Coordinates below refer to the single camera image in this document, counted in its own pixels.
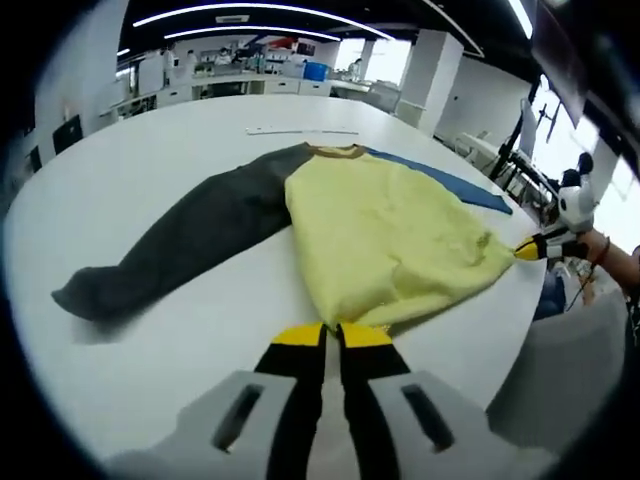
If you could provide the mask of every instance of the ceiling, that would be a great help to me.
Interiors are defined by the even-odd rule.
[[[479,45],[486,60],[522,78],[531,80],[535,69],[528,54],[528,41],[511,11],[507,0],[433,0],[460,29]],[[134,28],[135,21],[155,14],[180,8],[206,5],[215,2],[206,0],[130,0],[123,26],[120,47],[130,48],[130,55],[167,45],[164,35],[216,26],[216,16],[250,15],[253,25],[298,28],[313,32],[331,33],[341,38],[378,38],[375,34],[350,29],[334,20],[313,15],[280,10],[255,8],[229,8],[192,12],[162,19]],[[385,33],[403,40],[415,40],[419,28],[449,31],[463,45],[465,51],[477,55],[468,38],[460,33],[425,0],[294,0],[283,2],[303,8],[339,15],[357,22],[376,26]],[[197,35],[184,37],[197,38]]]

